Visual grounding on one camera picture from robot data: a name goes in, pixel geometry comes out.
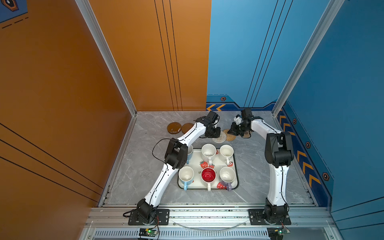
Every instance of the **strawberry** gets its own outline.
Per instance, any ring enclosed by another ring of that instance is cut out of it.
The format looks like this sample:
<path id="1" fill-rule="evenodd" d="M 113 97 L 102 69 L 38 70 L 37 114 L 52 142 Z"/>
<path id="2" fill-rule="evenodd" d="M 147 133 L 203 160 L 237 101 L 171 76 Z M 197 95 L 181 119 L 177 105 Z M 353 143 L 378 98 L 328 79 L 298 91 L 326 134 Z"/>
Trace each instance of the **strawberry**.
<path id="1" fill-rule="evenodd" d="M 208 167 L 208 163 L 207 163 L 207 162 L 204 162 L 204 161 L 201 161 L 201 162 L 200 162 L 200 166 L 201 166 L 202 168 L 207 168 L 207 167 Z"/>
<path id="2" fill-rule="evenodd" d="M 217 184 L 218 189 L 227 189 L 226 186 L 224 186 L 221 182 Z"/>

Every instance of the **light blue mug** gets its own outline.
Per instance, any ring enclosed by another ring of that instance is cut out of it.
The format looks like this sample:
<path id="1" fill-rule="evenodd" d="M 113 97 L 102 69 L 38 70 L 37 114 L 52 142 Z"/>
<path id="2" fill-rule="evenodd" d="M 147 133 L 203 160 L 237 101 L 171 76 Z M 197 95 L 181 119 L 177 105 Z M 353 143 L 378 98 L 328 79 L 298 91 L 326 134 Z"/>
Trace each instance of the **light blue mug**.
<path id="1" fill-rule="evenodd" d="M 191 145 L 188 147 L 187 164 L 189 164 L 189 160 L 192 158 L 192 155 L 193 155 L 193 147 Z"/>
<path id="2" fill-rule="evenodd" d="M 179 179 L 184 183 L 184 190 L 186 191 L 188 185 L 193 182 L 193 177 L 195 173 L 191 167 L 185 166 L 179 170 Z"/>

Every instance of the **mug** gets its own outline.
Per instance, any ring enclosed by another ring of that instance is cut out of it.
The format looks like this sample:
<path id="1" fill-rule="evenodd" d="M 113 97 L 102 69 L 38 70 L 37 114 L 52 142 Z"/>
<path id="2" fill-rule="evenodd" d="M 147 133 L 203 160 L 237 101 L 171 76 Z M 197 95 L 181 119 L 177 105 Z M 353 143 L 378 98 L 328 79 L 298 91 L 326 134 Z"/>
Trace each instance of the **mug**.
<path id="1" fill-rule="evenodd" d="M 191 167 L 185 166 L 179 170 L 179 179 L 184 183 L 184 190 L 186 191 L 188 185 L 193 182 L 193 177 L 195 173 Z"/>
<path id="2" fill-rule="evenodd" d="M 204 162 L 208 162 L 208 165 L 212 165 L 212 158 L 216 155 L 216 147 L 212 144 L 205 144 L 201 148 L 201 158 Z"/>
<path id="3" fill-rule="evenodd" d="M 223 180 L 223 185 L 227 187 L 228 191 L 232 191 L 231 183 L 235 180 L 235 171 L 230 167 L 223 167 L 220 170 L 220 178 Z"/>
<path id="4" fill-rule="evenodd" d="M 233 156 L 233 148 L 229 145 L 223 145 L 220 148 L 220 159 L 229 165 L 229 160 Z"/>
<path id="5" fill-rule="evenodd" d="M 201 178 L 208 184 L 208 191 L 211 191 L 211 183 L 216 179 L 216 172 L 210 167 L 204 168 L 201 172 Z"/>
<path id="6" fill-rule="evenodd" d="M 189 160 L 192 158 L 192 155 L 193 155 L 193 147 L 191 145 L 188 147 L 187 164 L 189 164 Z"/>

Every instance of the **tray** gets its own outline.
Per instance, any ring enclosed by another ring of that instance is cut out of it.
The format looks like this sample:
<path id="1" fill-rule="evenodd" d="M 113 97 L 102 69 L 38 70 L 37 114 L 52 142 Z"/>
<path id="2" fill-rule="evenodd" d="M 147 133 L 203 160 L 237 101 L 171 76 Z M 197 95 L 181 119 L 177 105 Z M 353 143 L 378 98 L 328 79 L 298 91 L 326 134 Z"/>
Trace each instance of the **tray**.
<path id="1" fill-rule="evenodd" d="M 203 161 L 201 158 L 201 148 L 200 149 L 194 149 L 192 153 L 192 158 L 189 160 L 189 164 L 186 164 L 185 166 L 191 167 L 194 171 L 194 178 L 193 183 L 188 185 L 188 189 L 202 189 L 207 190 L 207 184 L 201 179 L 201 171 L 203 171 L 204 168 L 201 167 L 200 163 Z M 221 159 L 219 159 L 220 149 L 217 149 L 215 159 L 212 161 L 212 164 L 214 166 L 214 170 L 216 172 L 216 179 L 211 183 L 211 189 L 215 190 L 225 190 L 227 189 L 220 189 L 217 188 L 217 184 L 219 184 L 222 180 L 220 178 L 220 170 L 222 167 L 227 167 L 227 164 L 223 162 Z M 232 158 L 230 159 L 230 162 L 233 162 L 232 168 L 235 170 L 236 178 L 231 183 L 232 190 L 236 189 L 238 187 L 238 175 L 237 175 L 237 169 L 236 169 L 236 162 L 235 162 L 235 154 L 233 154 Z M 184 184 L 179 179 L 179 176 L 177 176 L 177 183 L 181 189 L 184 189 Z"/>

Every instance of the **gray marble tabletop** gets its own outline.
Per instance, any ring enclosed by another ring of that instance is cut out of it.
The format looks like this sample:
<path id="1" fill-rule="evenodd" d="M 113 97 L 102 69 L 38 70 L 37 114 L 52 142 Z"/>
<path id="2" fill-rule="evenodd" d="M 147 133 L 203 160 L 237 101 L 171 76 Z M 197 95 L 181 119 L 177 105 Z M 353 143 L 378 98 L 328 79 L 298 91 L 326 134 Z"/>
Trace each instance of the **gray marble tabletop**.
<path id="1" fill-rule="evenodd" d="M 229 129 L 233 118 L 240 114 L 237 111 L 220 111 L 218 127 Z M 113 182 L 107 204 L 136 204 L 149 192 L 159 176 L 163 163 L 152 156 L 152 149 L 162 138 L 177 138 L 183 134 L 170 134 L 167 125 L 179 122 L 182 125 L 194 122 L 206 111 L 174 111 L 174 112 L 138 112 L 137 121 L 125 151 L 122 163 Z M 254 116 L 262 117 L 267 123 L 276 127 L 273 116 L 269 111 L 255 111 Z M 177 184 L 177 174 L 168 185 L 161 204 L 185 203 L 249 203 L 265 204 L 269 190 L 270 173 L 264 157 L 265 140 L 258 134 L 252 133 L 251 138 L 243 139 L 237 136 L 234 141 L 215 143 L 212 139 L 197 139 L 192 145 L 201 148 L 211 143 L 216 148 L 224 144 L 231 145 L 235 152 L 239 186 L 233 191 L 227 190 L 193 190 L 184 191 Z M 154 154 L 164 159 L 168 140 L 161 141 L 155 148 Z M 300 180 L 300 169 L 291 165 L 287 176 L 286 198 L 289 204 L 312 204 L 310 195 Z"/>

